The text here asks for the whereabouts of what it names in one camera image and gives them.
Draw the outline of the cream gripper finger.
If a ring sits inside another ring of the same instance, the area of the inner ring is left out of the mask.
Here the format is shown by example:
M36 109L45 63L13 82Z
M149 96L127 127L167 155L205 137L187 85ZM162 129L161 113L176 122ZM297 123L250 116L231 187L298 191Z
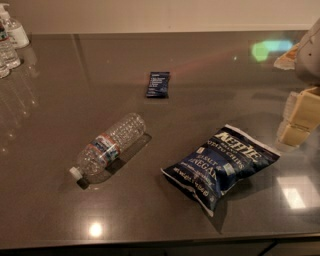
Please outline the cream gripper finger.
M291 92L286 101L283 118L292 127L314 130L320 124L320 88Z
M278 150L295 150L309 135L308 131L292 127L288 122L282 121L277 131L275 146Z

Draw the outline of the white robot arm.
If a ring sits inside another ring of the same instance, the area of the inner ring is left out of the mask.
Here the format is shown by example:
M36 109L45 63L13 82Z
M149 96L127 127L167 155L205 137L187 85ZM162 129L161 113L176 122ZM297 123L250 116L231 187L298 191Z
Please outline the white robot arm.
M309 89L291 92L275 146L283 152L297 149L320 125L320 19L289 51L278 57L274 66L294 70Z

